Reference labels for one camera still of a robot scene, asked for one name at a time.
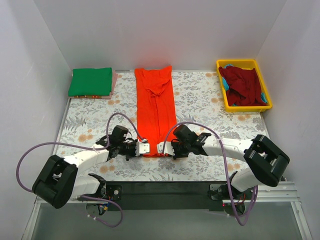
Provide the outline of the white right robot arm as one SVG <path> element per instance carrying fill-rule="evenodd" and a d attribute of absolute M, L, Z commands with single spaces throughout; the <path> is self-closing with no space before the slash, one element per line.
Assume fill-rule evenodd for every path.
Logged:
<path fill-rule="evenodd" d="M 227 195 L 237 199 L 257 185 L 276 187 L 290 163 L 290 158 L 267 136 L 253 139 L 218 138 L 214 133 L 196 134 L 186 125 L 178 126 L 171 143 L 173 158 L 186 158 L 190 153 L 203 156 L 222 156 L 243 161 L 248 167 L 234 173 L 226 186 Z"/>

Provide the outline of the folded pink t shirt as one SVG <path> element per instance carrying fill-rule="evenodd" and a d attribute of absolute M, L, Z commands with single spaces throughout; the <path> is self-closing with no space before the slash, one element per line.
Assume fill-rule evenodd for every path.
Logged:
<path fill-rule="evenodd" d="M 72 98 L 75 98 L 75 99 L 107 99 L 107 100 L 111 100 L 112 99 L 112 96 L 114 94 L 114 91 L 115 91 L 115 86 L 116 86 L 116 83 L 117 83 L 117 80 L 118 80 L 118 74 L 116 73 L 115 70 L 112 71 L 112 85 L 111 85 L 111 91 L 109 93 L 109 95 L 105 95 L 105 96 L 102 96 L 102 95 L 78 95 L 78 96 L 73 96 Z"/>

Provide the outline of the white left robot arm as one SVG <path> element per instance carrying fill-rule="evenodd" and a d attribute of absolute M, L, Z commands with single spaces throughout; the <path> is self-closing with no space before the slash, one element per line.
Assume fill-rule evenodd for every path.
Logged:
<path fill-rule="evenodd" d="M 95 173 L 86 176 L 82 173 L 118 155 L 127 160 L 136 157 L 138 140 L 127 137 L 128 133 L 127 128 L 117 125 L 111 134 L 96 141 L 92 150 L 65 157 L 50 156 L 31 191 L 56 209 L 63 207 L 69 199 L 82 199 L 82 195 L 95 200 L 108 199 L 106 180 Z"/>

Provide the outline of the floral patterned table mat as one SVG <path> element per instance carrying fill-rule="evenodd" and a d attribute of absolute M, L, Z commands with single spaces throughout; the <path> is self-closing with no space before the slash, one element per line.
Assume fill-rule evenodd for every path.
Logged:
<path fill-rule="evenodd" d="M 258 112 L 225 111 L 220 81 L 215 72 L 174 71 L 172 73 L 176 119 L 187 122 L 197 134 L 214 130 L 221 138 L 252 139 L 266 135 Z M 71 99 L 59 133 L 60 146 L 54 153 L 64 157 L 91 147 L 116 125 L 133 131 L 137 123 L 136 78 L 132 71 L 120 72 L 110 100 Z M 107 181 L 223 181 L 226 174 L 243 170 L 245 162 L 219 156 L 190 154 L 173 160 L 165 157 L 137 157 L 126 161 L 117 156 L 90 169 Z"/>

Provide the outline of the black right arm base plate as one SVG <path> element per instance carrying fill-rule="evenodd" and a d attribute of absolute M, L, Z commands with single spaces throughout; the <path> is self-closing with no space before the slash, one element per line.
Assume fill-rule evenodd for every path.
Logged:
<path fill-rule="evenodd" d="M 234 200 L 243 200 L 244 198 L 249 199 L 252 197 L 254 188 L 248 188 L 245 191 L 239 191 L 232 185 L 230 186 L 231 195 Z M 230 200 L 229 188 L 226 183 L 224 184 L 210 184 L 208 190 L 208 196 L 212 200 Z"/>

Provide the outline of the yellow plastic bin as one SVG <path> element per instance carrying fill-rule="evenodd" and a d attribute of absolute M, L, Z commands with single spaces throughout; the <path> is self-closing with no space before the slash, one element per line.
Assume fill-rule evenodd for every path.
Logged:
<path fill-rule="evenodd" d="M 267 86 L 254 59 L 216 61 L 227 112 L 264 112 L 272 108 Z"/>

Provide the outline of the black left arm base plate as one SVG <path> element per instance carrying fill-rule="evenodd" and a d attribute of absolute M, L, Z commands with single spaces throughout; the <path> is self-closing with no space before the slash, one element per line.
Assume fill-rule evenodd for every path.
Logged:
<path fill-rule="evenodd" d="M 120 201 L 122 198 L 122 186 L 118 184 L 105 185 L 101 189 L 101 198 L 110 201 Z"/>

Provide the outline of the orange t shirt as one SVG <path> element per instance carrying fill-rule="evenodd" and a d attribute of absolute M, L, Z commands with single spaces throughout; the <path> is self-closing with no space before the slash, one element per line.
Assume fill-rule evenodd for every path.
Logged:
<path fill-rule="evenodd" d="M 137 129 L 147 139 L 150 152 L 144 156 L 157 158 L 157 144 L 165 139 L 171 141 L 174 135 L 167 136 L 177 124 L 175 99 L 172 81 L 172 66 L 162 69 L 134 70 L 137 94 Z"/>

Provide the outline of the folded green t shirt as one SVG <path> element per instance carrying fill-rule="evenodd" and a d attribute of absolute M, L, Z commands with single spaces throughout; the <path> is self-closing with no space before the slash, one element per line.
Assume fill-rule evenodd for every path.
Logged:
<path fill-rule="evenodd" d="M 68 96 L 108 96 L 112 90 L 112 79 L 111 67 L 75 68 Z"/>

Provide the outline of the aluminium frame rail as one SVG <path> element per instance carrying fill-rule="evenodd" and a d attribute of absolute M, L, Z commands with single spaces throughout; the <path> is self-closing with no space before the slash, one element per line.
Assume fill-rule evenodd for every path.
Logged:
<path fill-rule="evenodd" d="M 113 182 L 121 210 L 102 220 L 94 201 L 69 201 L 55 209 L 35 202 L 25 240 L 310 240 L 295 185 L 261 185 L 245 226 L 232 217 L 228 199 L 216 200 L 218 182 Z"/>

